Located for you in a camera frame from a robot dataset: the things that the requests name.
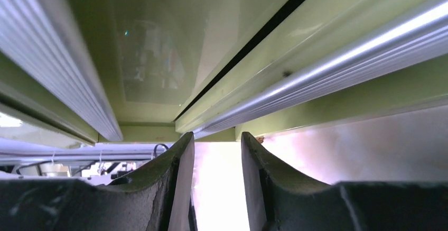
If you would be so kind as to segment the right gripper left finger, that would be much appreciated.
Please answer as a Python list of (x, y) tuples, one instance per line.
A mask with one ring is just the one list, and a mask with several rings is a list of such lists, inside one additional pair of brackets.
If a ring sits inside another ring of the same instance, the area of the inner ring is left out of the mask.
[(93, 186), (79, 179), (1, 181), (1, 230), (188, 230), (194, 135), (140, 168)]

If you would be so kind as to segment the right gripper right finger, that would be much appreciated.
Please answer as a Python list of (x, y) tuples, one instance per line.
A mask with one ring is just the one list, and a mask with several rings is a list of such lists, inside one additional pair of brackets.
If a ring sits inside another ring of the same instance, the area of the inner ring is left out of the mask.
[(326, 184), (241, 135), (250, 230), (447, 230), (447, 183)]

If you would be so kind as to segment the green rectangular box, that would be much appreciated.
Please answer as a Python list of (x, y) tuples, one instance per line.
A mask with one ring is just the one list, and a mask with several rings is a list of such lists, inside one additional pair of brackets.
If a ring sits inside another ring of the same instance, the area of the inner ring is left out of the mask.
[(20, 132), (224, 141), (446, 99), (447, 0), (1, 0)]

